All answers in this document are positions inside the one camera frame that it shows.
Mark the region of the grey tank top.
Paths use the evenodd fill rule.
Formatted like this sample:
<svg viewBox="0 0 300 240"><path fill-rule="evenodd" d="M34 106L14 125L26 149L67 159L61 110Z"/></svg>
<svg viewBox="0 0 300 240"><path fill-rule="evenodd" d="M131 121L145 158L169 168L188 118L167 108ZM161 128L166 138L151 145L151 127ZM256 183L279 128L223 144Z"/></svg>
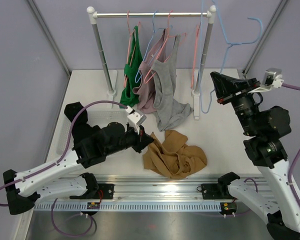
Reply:
<svg viewBox="0 0 300 240"><path fill-rule="evenodd" d="M176 63L180 44L180 35L174 38L172 52L164 61L155 60L151 72L154 74L155 98L153 113L159 131L166 131L181 125L193 112L189 103L180 103L174 98L176 91Z"/></svg>

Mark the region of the pink wire hanger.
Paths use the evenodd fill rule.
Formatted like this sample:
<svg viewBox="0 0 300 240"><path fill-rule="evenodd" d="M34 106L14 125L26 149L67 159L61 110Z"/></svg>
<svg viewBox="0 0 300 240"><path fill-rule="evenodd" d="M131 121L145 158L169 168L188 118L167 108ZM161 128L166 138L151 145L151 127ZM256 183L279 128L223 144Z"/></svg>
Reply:
<svg viewBox="0 0 300 240"><path fill-rule="evenodd" d="M197 61L197 50L198 50L198 42L199 42L199 33L201 30L202 21L196 25L195 29L195 42L194 42L194 51L193 51L193 61L192 61L192 70L191 70L191 83L190 87L193 90L195 87L195 68L196 68L196 61Z"/></svg>

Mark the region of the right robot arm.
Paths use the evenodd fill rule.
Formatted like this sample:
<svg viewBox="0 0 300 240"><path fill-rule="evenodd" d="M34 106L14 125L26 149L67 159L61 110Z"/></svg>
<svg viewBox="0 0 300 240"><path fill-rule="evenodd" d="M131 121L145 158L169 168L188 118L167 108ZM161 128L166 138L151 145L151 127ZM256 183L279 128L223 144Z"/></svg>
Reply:
<svg viewBox="0 0 300 240"><path fill-rule="evenodd" d="M216 71L210 77L217 102L232 105L247 136L244 150L266 179L275 202L269 202L233 172L218 178L218 195L242 201L265 222L273 239L300 240L300 190L293 177L294 163L289 162L280 141L292 131L289 112L280 106L260 111L254 99L254 94L261 95L284 85L281 71L268 69L263 81L236 79Z"/></svg>

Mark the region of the tan brown tank top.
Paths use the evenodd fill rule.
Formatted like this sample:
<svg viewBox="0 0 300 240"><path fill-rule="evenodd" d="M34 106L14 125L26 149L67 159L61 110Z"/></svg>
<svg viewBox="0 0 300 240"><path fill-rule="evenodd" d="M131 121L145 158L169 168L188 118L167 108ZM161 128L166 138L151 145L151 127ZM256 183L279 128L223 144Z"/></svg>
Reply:
<svg viewBox="0 0 300 240"><path fill-rule="evenodd" d="M188 145L188 137L176 130L166 130L160 142L154 133L154 141L142 156L145 170L153 171L172 180L185 179L208 165L205 152L196 145Z"/></svg>

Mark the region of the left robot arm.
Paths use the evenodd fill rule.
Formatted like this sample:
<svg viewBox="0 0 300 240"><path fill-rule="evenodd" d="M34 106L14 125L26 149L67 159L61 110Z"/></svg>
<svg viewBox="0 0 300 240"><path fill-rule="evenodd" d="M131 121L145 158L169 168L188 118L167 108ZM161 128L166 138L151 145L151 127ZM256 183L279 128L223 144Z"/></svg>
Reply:
<svg viewBox="0 0 300 240"><path fill-rule="evenodd" d="M3 173L6 206L11 215L25 213L46 199L93 199L98 194L99 185L92 173L82 173L72 181L59 178L103 163L108 156L129 148L141 153L154 141L143 126L135 129L118 122L111 122L103 128L76 125L72 137L73 147L58 159L30 170L17 172L9 169Z"/></svg>

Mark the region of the black tank top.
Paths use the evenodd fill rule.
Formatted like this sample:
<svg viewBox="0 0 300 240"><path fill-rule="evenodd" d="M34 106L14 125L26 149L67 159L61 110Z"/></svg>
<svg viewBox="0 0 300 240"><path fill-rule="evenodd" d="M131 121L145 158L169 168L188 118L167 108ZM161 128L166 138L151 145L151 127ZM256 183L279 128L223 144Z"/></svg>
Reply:
<svg viewBox="0 0 300 240"><path fill-rule="evenodd" d="M82 140L90 140L91 150L96 151L98 147L94 139L94 135L101 129L98 125L91 126L88 124L88 112L84 110L77 118L75 116L84 107L80 102L69 103L65 106L64 114L68 120L73 124L71 134L73 137L73 144L77 145Z"/></svg>

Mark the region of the mauve pink tank top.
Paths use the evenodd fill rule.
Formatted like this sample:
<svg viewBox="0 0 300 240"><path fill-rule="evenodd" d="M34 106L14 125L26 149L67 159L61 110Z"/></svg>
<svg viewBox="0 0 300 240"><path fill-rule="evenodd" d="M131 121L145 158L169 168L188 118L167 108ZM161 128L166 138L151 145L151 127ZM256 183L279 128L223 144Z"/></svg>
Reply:
<svg viewBox="0 0 300 240"><path fill-rule="evenodd" d="M145 60L143 60L139 66L139 74L141 74L141 79L139 80L140 86L133 89L135 94L138 94L139 103L137 103L137 109L143 112L144 114L150 114L156 112L154 108L154 100L156 97L156 89L154 83L154 77L147 83L144 83L144 78L147 75L148 71L151 69L153 63L155 62L155 54L159 51L164 38L167 37L165 29L162 31L161 38L147 51ZM160 57L157 59L160 62L163 62L166 59L166 47L163 49Z"/></svg>

